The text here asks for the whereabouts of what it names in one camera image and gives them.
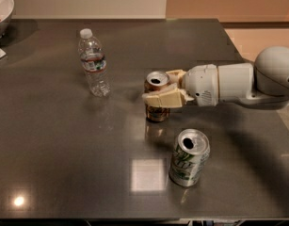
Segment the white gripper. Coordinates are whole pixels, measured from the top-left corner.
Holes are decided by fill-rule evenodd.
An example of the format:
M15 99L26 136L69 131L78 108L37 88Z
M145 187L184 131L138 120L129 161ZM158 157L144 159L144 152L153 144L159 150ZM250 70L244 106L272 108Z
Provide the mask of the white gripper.
M194 99L198 106L218 104L217 66L195 66L189 71L167 71L169 86L158 91L142 94L144 103L152 107L179 108Z

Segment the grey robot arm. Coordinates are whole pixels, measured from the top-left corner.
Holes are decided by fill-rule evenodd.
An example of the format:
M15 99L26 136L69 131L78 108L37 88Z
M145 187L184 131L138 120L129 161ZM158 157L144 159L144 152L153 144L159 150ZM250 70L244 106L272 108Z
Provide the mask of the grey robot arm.
M161 88L142 95L146 105L178 108L235 103L253 109L289 105L289 48L264 49L254 63L199 65L165 72Z

